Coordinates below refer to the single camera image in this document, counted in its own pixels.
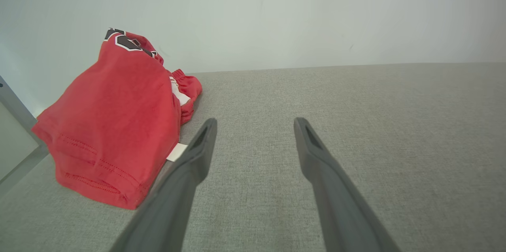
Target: red garment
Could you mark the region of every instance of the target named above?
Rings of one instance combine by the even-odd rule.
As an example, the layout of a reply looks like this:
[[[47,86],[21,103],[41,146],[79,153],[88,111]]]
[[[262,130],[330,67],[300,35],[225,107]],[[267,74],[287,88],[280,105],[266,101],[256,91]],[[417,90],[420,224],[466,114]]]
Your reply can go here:
[[[125,209],[144,200],[202,91],[195,77],[162,65],[146,38],[108,30],[98,61],[32,129],[47,144],[62,186]],[[190,97],[183,108],[169,76]]]

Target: white backdrop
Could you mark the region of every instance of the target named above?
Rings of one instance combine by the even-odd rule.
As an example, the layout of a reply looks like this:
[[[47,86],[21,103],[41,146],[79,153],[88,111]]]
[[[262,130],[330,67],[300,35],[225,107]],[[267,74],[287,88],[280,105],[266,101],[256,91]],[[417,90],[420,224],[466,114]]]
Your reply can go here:
[[[0,0],[0,73],[38,115],[108,27],[185,72],[506,61],[506,0]]]

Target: red cloth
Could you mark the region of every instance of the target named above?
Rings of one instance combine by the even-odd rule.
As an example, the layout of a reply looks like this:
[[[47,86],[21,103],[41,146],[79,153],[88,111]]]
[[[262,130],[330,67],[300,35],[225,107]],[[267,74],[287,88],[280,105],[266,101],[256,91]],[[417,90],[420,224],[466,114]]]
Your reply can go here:
[[[108,30],[98,61],[32,129],[47,144],[61,185],[125,209],[144,200],[202,91],[195,77],[162,65],[146,38]],[[169,76],[190,97],[183,108]]]

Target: gray fabric surface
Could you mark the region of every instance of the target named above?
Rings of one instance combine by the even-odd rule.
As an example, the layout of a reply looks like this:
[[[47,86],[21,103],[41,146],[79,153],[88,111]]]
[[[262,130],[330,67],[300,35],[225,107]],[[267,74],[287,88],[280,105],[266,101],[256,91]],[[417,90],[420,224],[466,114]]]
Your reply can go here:
[[[293,119],[311,122],[401,250],[504,251],[506,64],[199,73],[188,143],[218,120],[183,250],[324,251]],[[0,199],[0,250],[104,251],[132,212],[59,186],[46,158]]]

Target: gray table surface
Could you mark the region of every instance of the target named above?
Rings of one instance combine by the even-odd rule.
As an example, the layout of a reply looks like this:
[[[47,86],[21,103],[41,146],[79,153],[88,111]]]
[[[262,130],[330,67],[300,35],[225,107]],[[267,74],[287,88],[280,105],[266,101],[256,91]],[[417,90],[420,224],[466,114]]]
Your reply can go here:
[[[506,250],[506,64],[195,76],[204,93],[181,142],[210,117],[218,132],[184,251],[324,251],[295,117],[311,122],[401,250]],[[0,199],[0,250],[107,251],[133,213],[61,187],[49,156]]]

